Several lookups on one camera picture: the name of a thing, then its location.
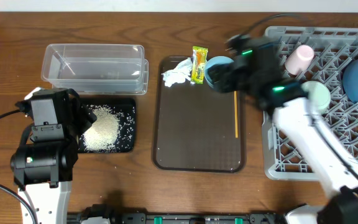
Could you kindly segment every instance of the transparent plastic box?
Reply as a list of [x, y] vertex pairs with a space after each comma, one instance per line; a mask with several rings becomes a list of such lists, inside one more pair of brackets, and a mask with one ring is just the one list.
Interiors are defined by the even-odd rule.
[[141, 45], [50, 44], [41, 78], [79, 94], [143, 95], [149, 62]]

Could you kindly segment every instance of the green led indicator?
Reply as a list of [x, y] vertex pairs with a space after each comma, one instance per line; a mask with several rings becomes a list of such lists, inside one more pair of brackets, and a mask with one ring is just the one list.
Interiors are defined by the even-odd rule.
[[284, 86], [274, 87], [273, 91], [282, 91], [284, 88], [285, 88]]
[[246, 55], [246, 54], [249, 54], [249, 53], [252, 53], [252, 50], [243, 51], [241, 54]]

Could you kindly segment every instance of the yellow wrapper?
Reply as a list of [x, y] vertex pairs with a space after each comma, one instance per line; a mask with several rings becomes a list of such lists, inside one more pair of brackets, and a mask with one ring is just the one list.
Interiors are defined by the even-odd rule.
[[191, 71], [191, 81], [197, 84], [203, 84], [207, 54], [208, 49], [197, 46], [193, 47], [193, 69]]

